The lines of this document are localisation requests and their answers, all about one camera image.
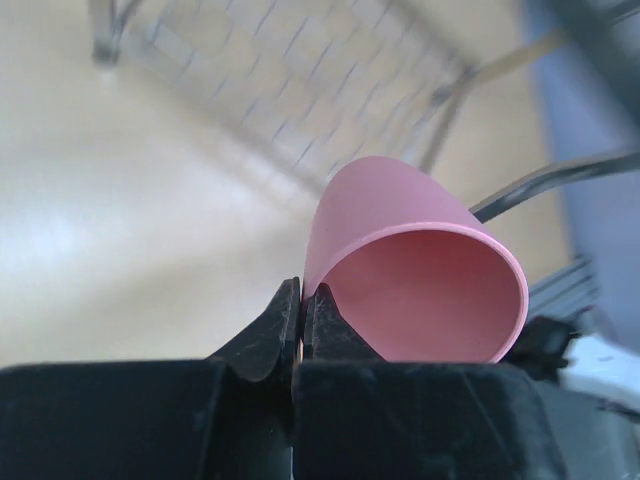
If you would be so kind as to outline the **metal wire dish rack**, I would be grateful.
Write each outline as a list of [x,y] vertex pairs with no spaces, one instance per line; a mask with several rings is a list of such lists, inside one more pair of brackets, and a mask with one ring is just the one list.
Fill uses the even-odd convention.
[[435,175],[482,219],[545,191],[637,172],[639,147],[552,166],[528,69],[583,53],[639,115],[635,1],[553,1],[530,40],[523,1],[91,1],[95,63],[139,63],[318,195],[357,157]]

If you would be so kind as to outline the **red plastic cup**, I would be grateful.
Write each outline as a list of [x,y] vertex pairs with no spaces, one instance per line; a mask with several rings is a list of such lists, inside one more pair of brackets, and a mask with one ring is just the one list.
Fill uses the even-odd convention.
[[304,296],[321,285],[388,361],[497,362],[528,313],[514,255],[435,180],[386,157],[354,160],[327,185]]

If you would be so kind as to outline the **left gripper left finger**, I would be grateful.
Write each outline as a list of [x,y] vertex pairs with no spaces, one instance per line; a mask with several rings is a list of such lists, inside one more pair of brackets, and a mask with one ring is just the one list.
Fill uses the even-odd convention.
[[5,479],[288,479],[300,282],[202,359],[1,371]]

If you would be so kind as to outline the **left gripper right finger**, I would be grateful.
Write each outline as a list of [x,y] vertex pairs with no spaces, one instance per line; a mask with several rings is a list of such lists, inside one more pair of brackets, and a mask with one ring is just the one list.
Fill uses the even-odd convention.
[[638,410],[562,379],[582,338],[538,316],[498,364],[388,363],[321,286],[293,380],[293,475],[635,479]]

